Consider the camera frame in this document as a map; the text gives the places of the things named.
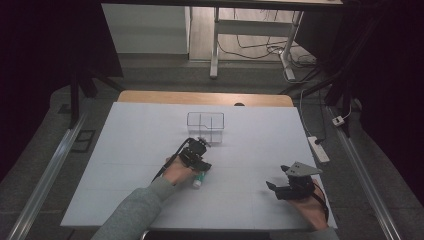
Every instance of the gray sleeve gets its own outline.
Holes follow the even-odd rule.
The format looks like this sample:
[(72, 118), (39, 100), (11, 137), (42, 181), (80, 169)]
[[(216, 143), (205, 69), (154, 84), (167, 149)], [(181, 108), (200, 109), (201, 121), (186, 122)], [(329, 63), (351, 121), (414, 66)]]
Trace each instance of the gray sleeve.
[(315, 231), (309, 233), (309, 239), (311, 240), (339, 240), (339, 237), (334, 231), (334, 228), (328, 227), (324, 230)]
[(148, 188), (138, 188), (126, 197), (92, 239), (140, 239), (162, 210), (162, 202), (175, 191), (171, 183), (157, 178)]

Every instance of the gray carpet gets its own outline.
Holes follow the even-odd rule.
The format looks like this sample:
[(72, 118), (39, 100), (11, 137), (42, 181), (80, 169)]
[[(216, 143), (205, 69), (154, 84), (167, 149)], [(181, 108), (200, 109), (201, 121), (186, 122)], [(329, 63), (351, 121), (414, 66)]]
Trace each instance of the gray carpet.
[[(277, 94), (289, 84), (281, 75), (281, 68), (220, 68), (218, 80), (209, 79), (207, 67), (153, 67), (125, 68), (124, 80), (119, 82), (127, 89), (158, 91), (198, 91), (230, 93)], [(306, 69), (296, 71), (300, 78)], [(310, 86), (321, 78), (306, 84)], [(71, 151), (41, 209), (27, 239), (90, 239), (93, 230), (62, 228), (59, 223), (66, 211), (85, 166), (101, 133), (112, 103), (118, 93), (105, 84), (95, 81), (99, 94), (90, 115), (82, 127), (79, 141)], [(22, 153), (18, 163), (0, 184), (0, 239), (5, 239), (19, 216), (34, 186), (69, 124), (69, 88), (56, 91), (51, 108), (43, 124)], [(331, 162), (318, 165), (324, 170), (322, 179), (341, 239), (386, 239), (373, 209), (362, 190), (340, 140), (332, 126), (325, 107), (320, 106), (319, 94), (303, 99), (302, 112), (309, 131), (319, 138)], [(362, 131), (358, 121), (360, 112), (351, 114), (351, 134), (365, 165), (387, 204), (395, 223), (405, 239), (422, 239), (424, 210), (406, 186), (390, 160)], [(304, 233), (273, 232), (272, 239), (306, 239)]]

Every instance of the power strip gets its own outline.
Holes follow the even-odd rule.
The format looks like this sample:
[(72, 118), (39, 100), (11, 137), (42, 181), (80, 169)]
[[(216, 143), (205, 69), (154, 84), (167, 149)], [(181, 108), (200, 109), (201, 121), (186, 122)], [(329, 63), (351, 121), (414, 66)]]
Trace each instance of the power strip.
[(322, 148), (321, 144), (319, 143), (316, 144), (315, 143), (316, 140), (317, 140), (316, 137), (308, 137), (309, 145), (311, 145), (312, 150), (314, 150), (315, 156), (318, 158), (318, 161), (320, 163), (329, 162), (330, 159), (325, 153), (324, 148)]

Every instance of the power adapter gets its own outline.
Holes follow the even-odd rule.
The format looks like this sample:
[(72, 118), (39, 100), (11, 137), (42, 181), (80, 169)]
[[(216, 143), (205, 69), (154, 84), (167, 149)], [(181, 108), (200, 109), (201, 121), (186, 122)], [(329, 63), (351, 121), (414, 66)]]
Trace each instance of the power adapter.
[(333, 124), (338, 127), (340, 125), (344, 124), (344, 119), (342, 118), (342, 116), (338, 116), (336, 118), (333, 118)]

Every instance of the white wall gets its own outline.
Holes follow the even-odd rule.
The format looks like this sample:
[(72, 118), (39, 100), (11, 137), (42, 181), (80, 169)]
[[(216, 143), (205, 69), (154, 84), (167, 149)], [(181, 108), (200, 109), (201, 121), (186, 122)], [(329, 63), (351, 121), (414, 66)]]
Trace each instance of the white wall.
[(102, 4), (118, 53), (188, 53), (186, 7)]

